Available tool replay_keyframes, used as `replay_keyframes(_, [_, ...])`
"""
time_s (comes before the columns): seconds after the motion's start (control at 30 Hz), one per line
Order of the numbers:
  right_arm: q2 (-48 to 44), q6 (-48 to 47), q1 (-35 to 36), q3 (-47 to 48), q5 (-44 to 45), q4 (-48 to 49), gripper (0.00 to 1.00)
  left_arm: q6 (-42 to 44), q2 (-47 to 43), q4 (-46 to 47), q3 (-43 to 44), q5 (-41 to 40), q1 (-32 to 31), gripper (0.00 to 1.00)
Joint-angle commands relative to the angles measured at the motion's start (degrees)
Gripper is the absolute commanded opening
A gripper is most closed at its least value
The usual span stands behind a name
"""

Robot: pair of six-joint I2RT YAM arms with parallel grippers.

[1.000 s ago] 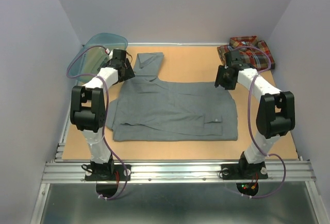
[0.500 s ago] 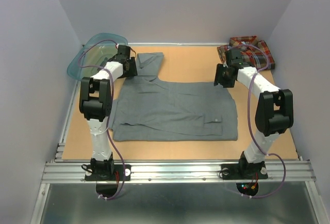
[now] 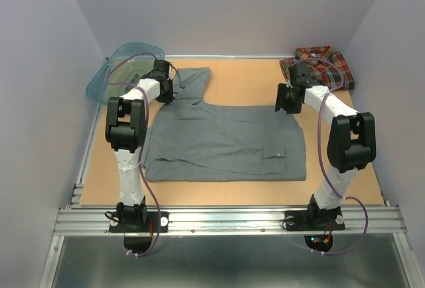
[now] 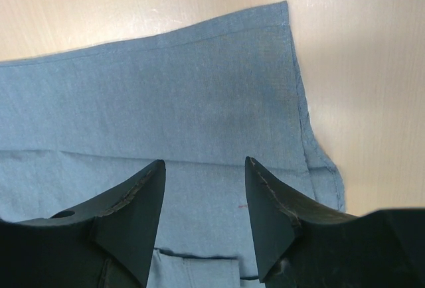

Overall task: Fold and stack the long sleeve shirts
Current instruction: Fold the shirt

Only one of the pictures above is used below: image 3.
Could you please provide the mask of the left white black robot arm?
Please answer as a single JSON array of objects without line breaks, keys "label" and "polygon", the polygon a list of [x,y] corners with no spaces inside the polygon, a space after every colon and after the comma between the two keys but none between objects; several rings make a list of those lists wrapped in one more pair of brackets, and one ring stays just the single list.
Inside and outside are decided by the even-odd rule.
[{"label": "left white black robot arm", "polygon": [[170,69],[170,62],[155,59],[152,71],[134,83],[121,82],[129,90],[108,100],[105,136],[114,151],[120,179],[116,211],[106,213],[113,225],[126,223],[134,231],[147,226],[145,194],[140,181],[141,155],[150,102],[169,104],[173,101]]}]

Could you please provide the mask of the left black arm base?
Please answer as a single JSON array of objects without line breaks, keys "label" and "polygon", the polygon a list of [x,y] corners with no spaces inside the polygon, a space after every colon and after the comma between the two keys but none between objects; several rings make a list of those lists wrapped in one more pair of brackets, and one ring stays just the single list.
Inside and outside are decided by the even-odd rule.
[{"label": "left black arm base", "polygon": [[104,216],[109,220],[111,233],[168,232],[169,213],[149,211],[144,203],[128,206],[119,202],[115,211],[106,211]]}]

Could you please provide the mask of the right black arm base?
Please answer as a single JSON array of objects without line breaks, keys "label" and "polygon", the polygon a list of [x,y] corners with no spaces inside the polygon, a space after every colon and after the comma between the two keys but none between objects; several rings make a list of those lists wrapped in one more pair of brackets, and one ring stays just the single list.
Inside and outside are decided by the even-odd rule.
[{"label": "right black arm base", "polygon": [[345,229],[341,206],[319,208],[314,196],[305,210],[286,210],[284,216],[282,228],[290,232]]}]

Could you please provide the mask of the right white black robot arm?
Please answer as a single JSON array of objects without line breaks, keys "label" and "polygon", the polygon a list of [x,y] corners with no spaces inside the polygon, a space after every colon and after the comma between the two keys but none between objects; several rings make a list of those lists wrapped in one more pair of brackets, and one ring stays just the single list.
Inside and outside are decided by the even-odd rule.
[{"label": "right white black robot arm", "polygon": [[306,63],[290,66],[289,73],[287,83],[278,86],[275,110],[297,114],[306,105],[318,113],[318,158],[325,181],[312,196],[316,206],[306,211],[305,220],[321,228],[329,221],[328,210],[341,205],[351,181],[376,158],[375,118],[348,106],[333,88],[313,79]]}]

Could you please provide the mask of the grey long sleeve shirt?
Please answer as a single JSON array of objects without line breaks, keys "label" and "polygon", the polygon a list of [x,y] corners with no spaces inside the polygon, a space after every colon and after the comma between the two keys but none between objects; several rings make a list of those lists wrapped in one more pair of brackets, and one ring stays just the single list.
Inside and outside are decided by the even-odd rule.
[{"label": "grey long sleeve shirt", "polygon": [[203,98],[211,71],[184,68],[175,99],[147,133],[150,181],[305,180],[306,147],[294,116],[273,106],[218,106]]}]

